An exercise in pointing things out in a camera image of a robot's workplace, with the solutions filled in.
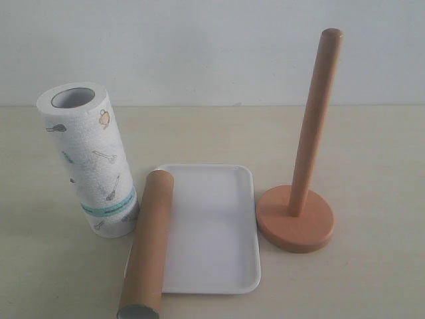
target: white tray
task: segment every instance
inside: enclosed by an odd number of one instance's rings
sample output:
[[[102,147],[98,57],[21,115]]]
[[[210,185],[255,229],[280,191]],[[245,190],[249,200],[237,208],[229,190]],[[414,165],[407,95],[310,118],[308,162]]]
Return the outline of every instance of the white tray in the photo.
[[[224,164],[158,169],[175,179],[163,292],[253,291],[261,270],[251,172]]]

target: beige table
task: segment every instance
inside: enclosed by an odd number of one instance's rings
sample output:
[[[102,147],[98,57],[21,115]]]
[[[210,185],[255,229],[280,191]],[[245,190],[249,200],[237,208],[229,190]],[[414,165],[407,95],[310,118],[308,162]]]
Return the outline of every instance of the beige table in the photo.
[[[256,196],[292,180],[303,108],[116,108],[139,194],[161,163],[238,163]],[[131,235],[91,232],[35,108],[0,108],[0,318],[112,319]],[[312,188],[331,204],[321,251],[260,236],[240,296],[167,295],[162,319],[425,318],[425,107],[331,107]]]

